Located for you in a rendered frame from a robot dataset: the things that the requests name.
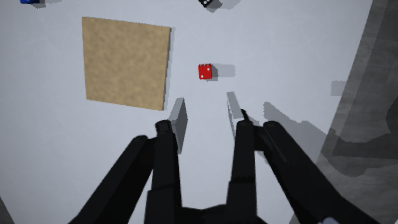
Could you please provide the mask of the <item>red die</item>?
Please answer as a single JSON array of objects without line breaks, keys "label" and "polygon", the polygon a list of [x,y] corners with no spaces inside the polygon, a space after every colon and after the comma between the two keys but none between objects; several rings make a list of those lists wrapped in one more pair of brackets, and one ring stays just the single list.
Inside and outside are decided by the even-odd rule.
[{"label": "red die", "polygon": [[199,79],[212,79],[211,64],[199,64]]}]

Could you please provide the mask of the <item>black die with white pips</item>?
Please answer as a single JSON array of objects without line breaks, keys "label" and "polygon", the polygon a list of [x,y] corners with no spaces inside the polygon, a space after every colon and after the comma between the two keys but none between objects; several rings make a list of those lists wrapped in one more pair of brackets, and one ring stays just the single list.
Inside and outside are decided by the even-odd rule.
[{"label": "black die with white pips", "polygon": [[214,0],[198,0],[204,8],[206,8]]}]

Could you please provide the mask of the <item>tan flat mat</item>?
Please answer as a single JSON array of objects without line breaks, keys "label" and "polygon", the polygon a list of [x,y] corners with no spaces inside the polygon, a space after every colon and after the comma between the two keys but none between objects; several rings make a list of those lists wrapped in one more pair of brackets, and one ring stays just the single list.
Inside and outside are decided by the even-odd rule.
[{"label": "tan flat mat", "polygon": [[163,111],[170,27],[82,17],[86,100]]}]

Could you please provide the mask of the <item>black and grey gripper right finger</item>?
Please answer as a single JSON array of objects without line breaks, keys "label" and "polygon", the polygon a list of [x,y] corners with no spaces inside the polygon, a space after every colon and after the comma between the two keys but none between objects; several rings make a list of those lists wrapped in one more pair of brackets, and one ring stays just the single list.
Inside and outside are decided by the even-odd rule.
[{"label": "black and grey gripper right finger", "polygon": [[226,94],[235,144],[223,224],[257,224],[255,151],[263,151],[300,224],[380,224],[338,193],[279,122],[253,125],[234,91]]}]

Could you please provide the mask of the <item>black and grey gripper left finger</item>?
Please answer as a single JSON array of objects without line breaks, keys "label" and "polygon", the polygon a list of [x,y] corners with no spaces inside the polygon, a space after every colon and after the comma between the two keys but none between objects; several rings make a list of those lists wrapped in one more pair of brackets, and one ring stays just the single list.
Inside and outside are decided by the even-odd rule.
[{"label": "black and grey gripper left finger", "polygon": [[182,207],[178,154],[187,122],[184,97],[177,98],[169,119],[155,123],[157,137],[133,138],[68,224],[128,224],[152,170],[144,224],[177,224],[176,207]]}]

